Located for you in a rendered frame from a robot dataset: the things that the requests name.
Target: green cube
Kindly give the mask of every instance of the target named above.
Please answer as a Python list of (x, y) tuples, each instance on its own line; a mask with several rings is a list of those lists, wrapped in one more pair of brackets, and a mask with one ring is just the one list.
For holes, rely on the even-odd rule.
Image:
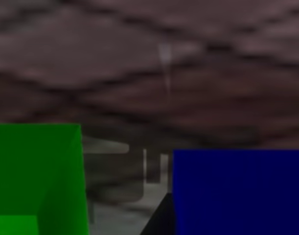
[(88, 235), (81, 128), (0, 124), (0, 235)]

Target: green box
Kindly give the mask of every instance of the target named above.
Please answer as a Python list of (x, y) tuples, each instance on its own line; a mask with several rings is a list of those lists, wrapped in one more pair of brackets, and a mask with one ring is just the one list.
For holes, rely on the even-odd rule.
[(81, 128), (0, 124), (0, 235), (88, 235)]

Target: black object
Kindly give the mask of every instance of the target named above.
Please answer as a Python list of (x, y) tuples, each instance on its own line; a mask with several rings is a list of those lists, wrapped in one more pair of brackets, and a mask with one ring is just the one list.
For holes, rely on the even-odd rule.
[(167, 193), (140, 235), (175, 235), (173, 197)]

